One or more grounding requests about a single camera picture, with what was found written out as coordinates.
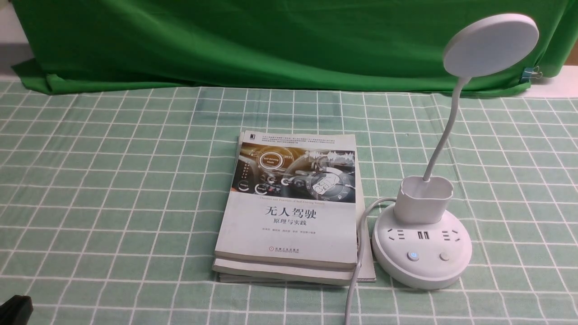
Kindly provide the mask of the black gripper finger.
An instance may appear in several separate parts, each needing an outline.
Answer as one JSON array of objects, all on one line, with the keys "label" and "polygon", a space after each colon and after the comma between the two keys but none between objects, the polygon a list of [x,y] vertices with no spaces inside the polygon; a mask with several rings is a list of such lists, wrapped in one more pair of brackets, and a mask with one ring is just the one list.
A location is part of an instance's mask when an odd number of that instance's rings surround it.
[{"label": "black gripper finger", "polygon": [[31,297],[14,295],[0,307],[0,324],[27,325],[32,313]]}]

